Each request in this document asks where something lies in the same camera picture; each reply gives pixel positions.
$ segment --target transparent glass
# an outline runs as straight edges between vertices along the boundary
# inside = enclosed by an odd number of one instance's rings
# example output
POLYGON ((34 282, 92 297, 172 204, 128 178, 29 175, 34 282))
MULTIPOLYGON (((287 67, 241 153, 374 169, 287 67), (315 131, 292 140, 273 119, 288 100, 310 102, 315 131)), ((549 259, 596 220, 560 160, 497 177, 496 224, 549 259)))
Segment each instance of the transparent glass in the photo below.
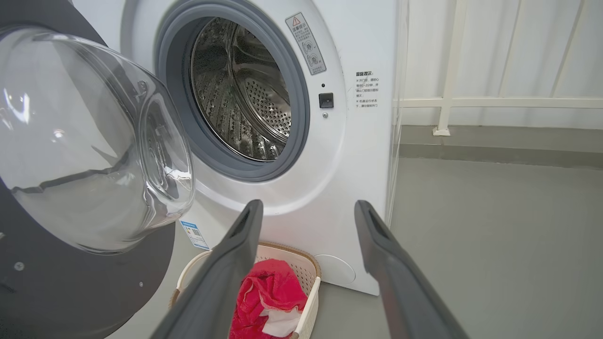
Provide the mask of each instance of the transparent glass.
POLYGON ((0 36, 0 177, 61 240, 127 250, 186 212, 191 152, 165 86, 97 43, 0 36))

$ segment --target white cloth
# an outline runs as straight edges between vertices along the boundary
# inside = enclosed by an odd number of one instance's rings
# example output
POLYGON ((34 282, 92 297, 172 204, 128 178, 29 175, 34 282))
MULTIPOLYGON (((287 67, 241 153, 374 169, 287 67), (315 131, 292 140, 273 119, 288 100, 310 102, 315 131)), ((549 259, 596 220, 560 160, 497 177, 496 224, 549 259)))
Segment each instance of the white cloth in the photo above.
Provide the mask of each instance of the white cloth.
POLYGON ((295 330, 299 324, 302 314, 297 310, 297 306, 291 312, 280 311, 278 309, 264 309, 260 316, 268 316, 262 332, 283 338, 295 330))

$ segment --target white wall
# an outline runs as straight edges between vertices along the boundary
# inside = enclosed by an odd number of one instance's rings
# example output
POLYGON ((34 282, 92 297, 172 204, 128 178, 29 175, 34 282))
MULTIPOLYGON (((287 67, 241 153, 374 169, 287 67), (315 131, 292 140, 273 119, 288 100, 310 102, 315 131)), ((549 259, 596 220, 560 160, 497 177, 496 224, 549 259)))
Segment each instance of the white wall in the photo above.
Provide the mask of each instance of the white wall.
MULTIPOLYGON (((603 98, 603 1, 585 0, 555 93, 580 0, 523 0, 519 15, 520 0, 466 1, 452 97, 603 98)), ((410 1, 405 100, 443 96, 455 6, 410 1)), ((402 124, 436 125, 439 112, 404 108, 402 124)), ((449 124, 603 129, 603 109, 452 107, 449 124)))

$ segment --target white railing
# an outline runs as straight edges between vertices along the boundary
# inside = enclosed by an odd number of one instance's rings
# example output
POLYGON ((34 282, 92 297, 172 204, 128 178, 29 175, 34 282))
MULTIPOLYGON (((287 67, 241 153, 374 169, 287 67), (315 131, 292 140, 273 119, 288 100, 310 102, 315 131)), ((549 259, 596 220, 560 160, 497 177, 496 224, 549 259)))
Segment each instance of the white railing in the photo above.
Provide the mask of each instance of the white railing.
POLYGON ((529 20, 524 14, 522 0, 519 0, 511 42, 509 44, 507 58, 504 64, 504 70, 500 81, 498 97, 475 97, 475 98, 455 98, 452 96, 456 84, 459 61, 461 58, 461 46, 463 44, 463 34, 465 26, 465 16, 467 10, 467 0, 456 0, 454 22, 452 34, 450 36, 450 53, 447 60, 447 69, 445 74, 443 95, 439 98, 410 98, 398 101, 399 107, 439 107, 440 116, 438 125, 434 128, 434 135, 449 136, 448 122, 450 110, 453 107, 544 107, 544 108, 568 108, 568 109, 603 109, 603 98, 564 98, 558 94, 559 84, 566 76, 566 63, 568 56, 572 51, 573 38, 578 34, 581 26, 581 16, 586 0, 581 0, 578 11, 573 21, 573 27, 569 34, 561 63, 557 69, 557 76, 548 97, 507 97, 507 79, 509 74, 509 59, 517 52, 517 37, 520 36, 523 23, 529 20))

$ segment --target blue and white sticker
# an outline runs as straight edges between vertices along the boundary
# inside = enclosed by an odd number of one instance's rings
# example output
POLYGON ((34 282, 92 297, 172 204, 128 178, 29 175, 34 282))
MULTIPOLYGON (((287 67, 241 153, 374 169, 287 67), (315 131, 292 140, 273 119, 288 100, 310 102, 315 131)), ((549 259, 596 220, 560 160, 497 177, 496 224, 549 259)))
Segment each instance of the blue and white sticker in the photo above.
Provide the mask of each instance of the blue and white sticker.
POLYGON ((209 247, 207 246, 205 239, 203 239, 201 232, 199 232, 197 225, 187 223, 185 221, 181 221, 180 223, 182 224, 182 227, 184 227, 186 234, 189 236, 189 239, 191 239, 191 242, 195 247, 199 247, 200 249, 204 250, 209 250, 209 247))

